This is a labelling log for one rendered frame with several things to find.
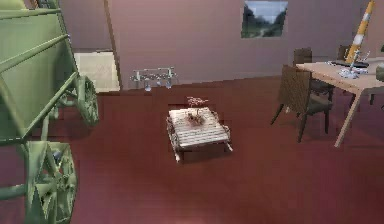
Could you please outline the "grey metal rack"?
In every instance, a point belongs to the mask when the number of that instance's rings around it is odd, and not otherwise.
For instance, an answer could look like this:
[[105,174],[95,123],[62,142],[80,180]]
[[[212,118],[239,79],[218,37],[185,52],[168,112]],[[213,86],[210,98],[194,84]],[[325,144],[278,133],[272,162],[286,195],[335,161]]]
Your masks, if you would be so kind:
[[173,66],[134,70],[134,75],[130,77],[130,80],[135,83],[136,87],[139,87],[139,84],[143,83],[144,90],[147,92],[152,90],[152,81],[154,81],[158,87],[165,86],[167,89],[171,89],[173,79],[178,79],[178,75],[174,71]]

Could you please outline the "dark brown wooden chair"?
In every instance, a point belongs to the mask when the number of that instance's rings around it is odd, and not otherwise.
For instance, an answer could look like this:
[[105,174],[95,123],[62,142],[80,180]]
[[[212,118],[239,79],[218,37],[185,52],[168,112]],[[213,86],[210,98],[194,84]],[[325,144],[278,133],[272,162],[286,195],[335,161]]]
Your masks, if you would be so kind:
[[311,63],[312,62],[312,49],[308,48],[299,48],[294,50],[294,59],[293,65]]
[[273,125],[284,107],[289,107],[301,117],[297,142],[300,143],[306,127],[307,118],[317,113],[324,114],[324,132],[329,132],[330,110],[332,102],[313,94],[312,74],[309,71],[300,70],[284,64],[282,66],[281,82],[278,91],[278,103],[276,113],[271,119]]
[[338,49],[338,60],[345,61],[349,53],[350,45],[340,45]]

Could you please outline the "framed landscape picture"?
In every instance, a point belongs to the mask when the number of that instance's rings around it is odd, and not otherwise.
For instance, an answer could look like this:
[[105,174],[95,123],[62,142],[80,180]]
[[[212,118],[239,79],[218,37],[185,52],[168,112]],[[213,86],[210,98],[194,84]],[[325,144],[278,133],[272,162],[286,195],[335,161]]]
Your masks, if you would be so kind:
[[245,0],[242,38],[275,38],[283,33],[287,1]]

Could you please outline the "light wooden dining table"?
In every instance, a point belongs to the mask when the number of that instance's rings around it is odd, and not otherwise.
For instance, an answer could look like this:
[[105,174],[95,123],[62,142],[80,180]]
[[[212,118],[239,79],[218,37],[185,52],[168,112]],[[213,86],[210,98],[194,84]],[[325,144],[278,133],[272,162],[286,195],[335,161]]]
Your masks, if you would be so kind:
[[335,147],[339,147],[343,142],[345,134],[348,131],[350,123],[360,104],[361,98],[364,95],[384,93],[384,82],[376,79],[376,67],[384,63],[384,57],[369,58],[367,63],[369,64],[368,73],[362,74],[356,79],[344,78],[340,76],[339,71],[342,69],[342,66],[339,65],[329,65],[326,62],[304,63],[297,65],[299,69],[311,72],[313,78],[355,95],[355,99],[334,144]]

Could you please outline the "black flat tray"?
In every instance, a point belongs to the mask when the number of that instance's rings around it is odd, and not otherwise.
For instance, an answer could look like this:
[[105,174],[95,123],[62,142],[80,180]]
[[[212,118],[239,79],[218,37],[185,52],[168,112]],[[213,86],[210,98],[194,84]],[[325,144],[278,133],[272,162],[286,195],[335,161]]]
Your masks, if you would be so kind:
[[350,67],[352,65],[353,67],[356,67],[356,68],[367,68],[369,66],[369,63],[359,62],[359,61],[353,62],[351,64],[343,60],[334,60],[334,61],[331,61],[330,63],[333,65],[341,65],[344,67]]

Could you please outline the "silver metal stand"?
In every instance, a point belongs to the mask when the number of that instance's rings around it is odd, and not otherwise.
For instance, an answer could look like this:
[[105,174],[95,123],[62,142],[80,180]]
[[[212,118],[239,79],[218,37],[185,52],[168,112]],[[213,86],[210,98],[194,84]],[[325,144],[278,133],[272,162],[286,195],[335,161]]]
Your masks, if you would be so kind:
[[352,62],[346,68],[342,68],[338,74],[343,78],[357,79],[361,74],[368,73],[368,66],[365,59],[360,61],[360,51],[355,50]]

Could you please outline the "green wheeled cart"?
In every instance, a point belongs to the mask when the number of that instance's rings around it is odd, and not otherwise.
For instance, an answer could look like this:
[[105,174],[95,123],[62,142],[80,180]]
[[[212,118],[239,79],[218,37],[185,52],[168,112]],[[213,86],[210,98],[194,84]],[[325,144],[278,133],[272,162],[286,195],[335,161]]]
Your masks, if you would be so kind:
[[79,73],[58,0],[0,0],[0,147],[14,145],[25,182],[0,200],[25,199],[24,224],[70,224],[78,179],[70,145],[48,139],[62,107],[99,122],[94,83]]

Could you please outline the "orange and white striped pole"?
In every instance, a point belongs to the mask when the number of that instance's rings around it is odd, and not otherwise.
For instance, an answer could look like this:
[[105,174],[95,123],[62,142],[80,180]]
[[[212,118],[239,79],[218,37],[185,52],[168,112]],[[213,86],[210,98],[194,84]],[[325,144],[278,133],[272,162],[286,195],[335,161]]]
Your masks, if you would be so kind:
[[367,30],[367,27],[368,27],[368,24],[369,24],[369,21],[371,18],[371,14],[372,14],[374,5],[375,5],[375,1],[369,0],[367,8],[365,10],[365,13],[363,15],[363,18],[359,24],[357,33],[353,39],[352,45],[351,45],[351,47],[348,51],[348,55],[345,59],[346,63],[351,64],[352,62],[355,61],[355,57],[357,56],[357,52],[360,50],[361,45],[363,43],[364,36],[365,36],[366,30]]

